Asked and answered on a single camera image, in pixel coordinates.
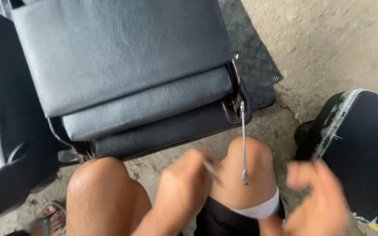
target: concrete floor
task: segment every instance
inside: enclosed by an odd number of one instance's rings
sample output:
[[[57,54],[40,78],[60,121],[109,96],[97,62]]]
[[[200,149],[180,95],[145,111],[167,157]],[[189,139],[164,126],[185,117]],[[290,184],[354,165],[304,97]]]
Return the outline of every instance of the concrete floor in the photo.
[[[284,76],[276,84],[277,103],[256,111],[247,135],[267,143],[287,210],[301,193],[286,189],[286,163],[294,156],[294,129],[312,120],[333,94],[352,88],[378,92],[378,1],[372,0],[242,0],[244,8]],[[241,129],[230,130],[126,163],[153,201],[160,173],[188,148],[208,150],[222,159]],[[20,229],[51,200],[63,200],[77,167],[59,171],[59,179],[31,194],[17,210],[0,217],[0,235]],[[195,229],[192,222],[185,234]],[[364,235],[351,229],[349,235]]]

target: metal tool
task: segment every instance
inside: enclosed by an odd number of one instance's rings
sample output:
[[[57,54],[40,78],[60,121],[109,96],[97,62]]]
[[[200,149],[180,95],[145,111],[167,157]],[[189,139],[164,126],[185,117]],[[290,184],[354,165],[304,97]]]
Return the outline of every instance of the metal tool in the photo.
[[[244,101],[240,105],[241,115],[241,125],[243,127],[243,156],[244,156],[244,170],[243,170],[243,184],[249,184],[249,172],[247,171],[247,161],[246,161],[246,134],[244,132]]]
[[[205,167],[205,169],[207,169],[207,171],[208,171],[209,173],[211,173],[211,178],[212,178],[215,182],[217,182],[217,184],[222,185],[222,184],[223,184],[223,181],[221,181],[220,177],[218,177],[218,173],[217,173],[217,171],[215,170],[214,166],[213,166],[211,163],[207,162],[206,160],[204,160],[203,163],[204,163],[204,167]]]

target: foot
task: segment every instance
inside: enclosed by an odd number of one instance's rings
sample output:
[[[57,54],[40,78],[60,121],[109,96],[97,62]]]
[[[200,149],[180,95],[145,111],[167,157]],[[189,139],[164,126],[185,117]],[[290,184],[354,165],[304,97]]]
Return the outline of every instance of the foot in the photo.
[[[35,220],[51,214],[53,215],[50,217],[50,236],[57,236],[62,232],[66,225],[66,218],[62,210],[54,205],[49,205],[35,218]],[[31,226],[27,232],[31,236],[42,236],[42,225],[36,224]]]

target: black rubber mat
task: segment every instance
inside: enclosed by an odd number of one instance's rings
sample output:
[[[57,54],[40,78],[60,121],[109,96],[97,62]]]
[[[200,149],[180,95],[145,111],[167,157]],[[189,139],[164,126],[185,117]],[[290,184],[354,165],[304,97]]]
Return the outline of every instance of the black rubber mat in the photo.
[[[273,85],[282,79],[281,73],[260,40],[241,1],[219,0],[219,3],[233,51],[239,54],[236,64],[253,110],[273,105]]]

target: hand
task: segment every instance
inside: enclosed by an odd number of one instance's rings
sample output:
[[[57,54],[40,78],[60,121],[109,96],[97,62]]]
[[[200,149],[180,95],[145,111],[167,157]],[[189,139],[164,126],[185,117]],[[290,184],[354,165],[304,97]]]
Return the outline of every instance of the hand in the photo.
[[[154,206],[134,235],[142,232],[142,228],[151,228],[150,235],[176,235],[189,223],[207,194],[210,176],[204,160],[212,161],[213,158],[208,153],[191,149],[163,171]]]
[[[260,220],[263,235],[339,236],[349,225],[348,205],[342,187],[328,166],[293,162],[288,166],[287,186],[291,189],[312,188],[310,196],[289,216],[284,230],[276,229],[275,221]]]

